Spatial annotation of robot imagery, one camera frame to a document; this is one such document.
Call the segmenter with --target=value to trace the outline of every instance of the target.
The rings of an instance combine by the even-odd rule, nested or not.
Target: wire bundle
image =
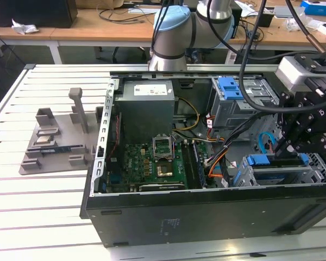
[[[208,177],[214,177],[215,175],[212,174],[216,164],[220,162],[221,159],[226,155],[229,146],[232,144],[232,142],[239,137],[240,134],[248,130],[252,124],[258,120],[259,118],[268,115],[267,113],[257,113],[250,118],[248,118],[246,121],[238,125],[236,128],[233,129],[233,131],[225,138],[223,144],[222,144],[222,149],[216,153],[214,156],[209,158],[206,161],[206,166],[211,166],[209,170]]]
[[[117,12],[114,11],[114,9],[104,9],[104,10],[102,10],[102,11],[99,12],[98,7],[99,7],[99,5],[97,6],[97,13],[98,13],[99,17],[101,19],[106,20],[106,21],[111,22],[111,23],[118,23],[118,24],[136,24],[136,23],[143,23],[144,22],[143,20],[138,20],[138,18],[140,18],[140,17],[145,17],[146,20],[149,23],[151,23],[151,21],[147,18],[147,16],[148,15],[153,15],[151,13],[150,14],[145,14],[144,11],[142,9],[138,8],[138,7],[128,9],[128,10],[122,12],[122,13],[117,13]],[[135,16],[135,17],[130,17],[130,18],[126,18],[126,19],[118,19],[118,20],[111,19],[111,16],[113,14],[123,15],[123,14],[125,14],[125,13],[127,13],[127,12],[129,12],[131,10],[134,10],[134,9],[140,10],[143,13],[143,15],[139,15],[139,16]],[[105,16],[102,15],[106,11],[111,11],[111,14],[109,15],[109,17],[105,17]]]
[[[169,6],[172,4],[172,0],[163,0],[163,3],[162,3],[162,7],[161,9],[159,10],[159,14],[158,14],[158,18],[157,18],[157,21],[156,21],[156,26],[154,27],[153,29],[153,34],[152,34],[152,42],[151,42],[151,49],[154,50],[154,44],[156,42],[156,39],[157,39],[157,35],[158,35],[158,32],[159,32],[159,28],[161,27],[162,23],[163,23],[163,20],[168,12],[168,9],[169,9]],[[161,14],[162,14],[162,11],[163,11],[163,8],[166,8],[164,10],[164,14],[161,18]]]

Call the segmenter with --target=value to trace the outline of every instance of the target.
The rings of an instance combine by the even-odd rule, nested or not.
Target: chip
[[[172,162],[157,162],[156,170],[157,170],[157,177],[172,177],[173,176]]]

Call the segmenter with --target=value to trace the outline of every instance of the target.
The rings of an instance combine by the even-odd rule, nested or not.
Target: wooden desk
[[[110,11],[103,13],[109,17]],[[113,14],[111,19],[120,20],[137,17],[140,14]],[[77,19],[69,29],[56,28],[51,34],[52,40],[71,41],[139,41],[148,42],[152,39],[154,14],[138,18],[143,23],[117,24],[100,19],[96,9],[83,9],[78,11]]]
[[[267,6],[285,5],[285,0],[268,0]],[[135,17],[138,14],[113,14],[112,19],[124,19]],[[315,17],[318,20],[326,20],[326,17]],[[11,28],[0,28],[0,36],[9,45],[46,45],[50,47],[54,62],[61,64],[58,46],[111,46],[111,47],[149,47],[151,45],[154,15],[140,17],[142,23],[137,24],[115,24],[99,18],[95,9],[80,9],[73,26],[69,29],[62,28],[40,28],[36,34],[20,35]],[[264,39],[257,45],[257,49],[292,50],[304,51],[314,50],[305,35],[301,31],[288,32],[285,19],[274,18],[269,28],[262,28],[265,33]],[[326,45],[326,36],[320,32],[312,33],[323,45]],[[245,42],[245,33],[238,28],[235,39],[229,43],[240,49]]]

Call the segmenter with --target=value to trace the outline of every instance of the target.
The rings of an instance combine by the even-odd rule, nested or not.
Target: slotted aluminum table
[[[226,65],[191,66],[218,71]],[[273,66],[249,65],[263,72]],[[239,71],[237,65],[228,70]],[[0,260],[326,260],[326,219],[301,235],[104,248],[90,220],[79,217],[86,171],[21,176],[39,108],[71,112],[70,87],[83,89],[85,111],[102,106],[110,71],[147,65],[37,65],[23,70],[0,103]],[[220,217],[215,226],[226,226]]]

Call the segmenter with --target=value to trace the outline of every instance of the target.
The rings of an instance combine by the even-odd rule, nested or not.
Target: blue box
[[[326,16],[326,2],[313,3],[311,1],[302,1],[301,7],[305,7],[306,15],[323,15]]]

